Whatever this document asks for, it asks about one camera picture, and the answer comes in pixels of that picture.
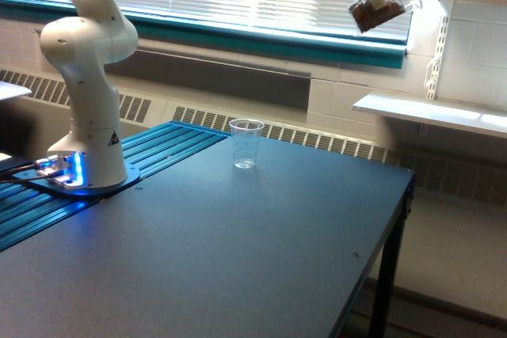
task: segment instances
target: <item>brown material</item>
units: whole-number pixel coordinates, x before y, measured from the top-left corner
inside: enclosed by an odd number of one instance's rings
[[[387,2],[384,7],[374,9],[370,2],[361,1],[352,4],[349,11],[361,33],[405,13],[405,9],[396,2]]]

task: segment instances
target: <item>teal window frame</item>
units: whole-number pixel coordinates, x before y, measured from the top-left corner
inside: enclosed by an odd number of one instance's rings
[[[0,0],[0,9],[4,17],[39,22],[76,16],[72,4],[43,0]],[[240,51],[292,61],[357,63],[393,69],[400,69],[406,56],[406,41],[314,36],[128,10],[124,14],[141,37],[170,40],[177,44]]]

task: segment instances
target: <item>blue aluminum rail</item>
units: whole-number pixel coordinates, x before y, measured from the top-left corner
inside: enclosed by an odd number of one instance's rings
[[[122,141],[125,162],[141,180],[225,139],[227,133],[164,123]],[[0,184],[0,252],[99,202],[57,196],[24,184]]]

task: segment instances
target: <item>clear plastic cup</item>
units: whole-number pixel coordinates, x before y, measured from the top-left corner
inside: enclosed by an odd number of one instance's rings
[[[241,169],[253,168],[264,123],[253,119],[234,119],[229,125],[234,145],[234,166]]]

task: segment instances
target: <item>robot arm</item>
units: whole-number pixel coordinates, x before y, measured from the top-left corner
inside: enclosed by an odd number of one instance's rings
[[[127,178],[117,90],[104,65],[127,58],[137,48],[137,32],[114,0],[71,0],[78,17],[46,25],[40,45],[62,74],[71,102],[71,131],[48,150],[59,160],[40,171],[69,190],[107,188]]]

